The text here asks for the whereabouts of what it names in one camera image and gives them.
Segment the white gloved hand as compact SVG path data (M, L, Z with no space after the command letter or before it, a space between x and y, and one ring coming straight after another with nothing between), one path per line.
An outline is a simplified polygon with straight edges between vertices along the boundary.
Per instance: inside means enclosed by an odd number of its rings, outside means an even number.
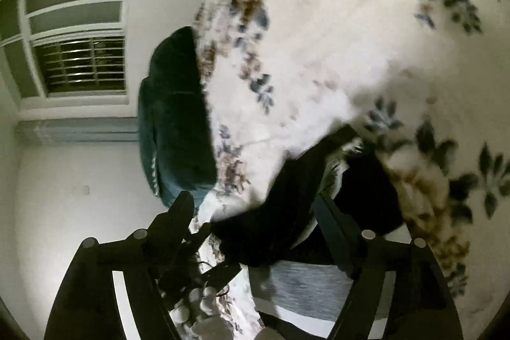
M192 289L173 305L169 316L181 339L238 339L211 286Z

